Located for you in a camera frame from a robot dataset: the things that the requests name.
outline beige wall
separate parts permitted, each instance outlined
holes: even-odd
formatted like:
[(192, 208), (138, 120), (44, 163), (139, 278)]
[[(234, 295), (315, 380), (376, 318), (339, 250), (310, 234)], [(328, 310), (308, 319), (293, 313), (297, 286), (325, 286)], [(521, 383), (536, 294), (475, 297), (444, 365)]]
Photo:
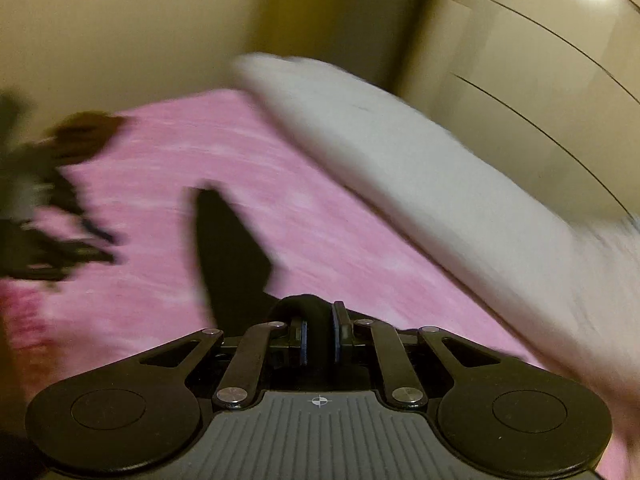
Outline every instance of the beige wall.
[(640, 211), (629, 0), (436, 0), (428, 16), (404, 99), (567, 219)]
[(0, 88), (35, 104), (22, 133), (226, 84), (259, 0), (0, 0)]

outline black object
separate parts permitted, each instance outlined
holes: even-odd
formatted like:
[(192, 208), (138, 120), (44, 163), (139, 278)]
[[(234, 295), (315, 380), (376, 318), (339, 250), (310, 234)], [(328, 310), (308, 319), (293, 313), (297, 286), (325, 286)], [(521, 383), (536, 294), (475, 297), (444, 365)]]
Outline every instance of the black object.
[(35, 446), (26, 438), (0, 431), (0, 478), (35, 480), (46, 468)]
[(315, 296), (268, 319), (54, 384), (30, 403), (28, 436), (73, 478), (599, 478), (610, 415), (578, 383)]
[(113, 234), (87, 218), (78, 190), (56, 167), (48, 144), (10, 150), (11, 134), (28, 106), (12, 92), (0, 92), (0, 278), (59, 281), (79, 264), (114, 264), (113, 254), (84, 240), (59, 240), (33, 224), (40, 206), (78, 217), (85, 230), (113, 244)]
[(200, 275), (213, 316), (228, 336), (262, 322), (278, 301), (264, 292), (273, 264), (212, 185), (192, 190)]

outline pink blanket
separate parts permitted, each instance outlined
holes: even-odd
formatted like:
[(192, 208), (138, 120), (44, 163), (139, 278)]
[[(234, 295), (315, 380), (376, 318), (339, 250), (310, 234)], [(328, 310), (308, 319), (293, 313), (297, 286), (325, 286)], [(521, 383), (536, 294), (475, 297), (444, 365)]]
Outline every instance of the pink blanket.
[[(203, 180), (222, 184), (276, 261), (271, 294), (343, 300), (400, 328), (437, 325), (537, 363), (440, 268), (282, 140), (247, 95), (213, 91), (127, 115), (136, 120), (114, 146), (73, 174), (94, 215), (127, 236), (126, 263), (91, 264), (44, 293), (60, 356), (55, 378), (212, 325), (185, 190)], [(74, 233), (54, 214), (43, 222)], [(599, 471), (619, 480), (625, 463), (615, 438)]]

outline ridged rubber surface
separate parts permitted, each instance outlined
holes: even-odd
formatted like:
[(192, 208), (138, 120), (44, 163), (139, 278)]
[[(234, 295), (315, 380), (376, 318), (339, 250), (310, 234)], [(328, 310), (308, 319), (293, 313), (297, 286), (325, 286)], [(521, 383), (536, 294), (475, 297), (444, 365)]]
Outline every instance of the ridged rubber surface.
[[(48, 476), (47, 480), (63, 478)], [(427, 421), (372, 392), (268, 392), (222, 413), (182, 457), (136, 480), (494, 480), (455, 458)], [(582, 473), (575, 480), (596, 480)]]

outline black mechanical device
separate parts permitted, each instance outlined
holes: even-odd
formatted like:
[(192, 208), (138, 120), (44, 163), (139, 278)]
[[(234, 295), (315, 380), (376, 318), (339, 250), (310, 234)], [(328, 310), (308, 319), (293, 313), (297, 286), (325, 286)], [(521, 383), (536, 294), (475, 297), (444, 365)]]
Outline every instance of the black mechanical device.
[(574, 381), (315, 296), (54, 384), (26, 427), (52, 479), (139, 480), (591, 480), (612, 431)]
[[(0, 92), (0, 278), (43, 280), (68, 278), (88, 262), (116, 263), (113, 253), (94, 245), (115, 244), (115, 235), (98, 227), (82, 207), (76, 186), (57, 167), (46, 143), (11, 149), (14, 127), (27, 105)], [(36, 210), (52, 206), (73, 215), (89, 240), (61, 240), (38, 229)]]

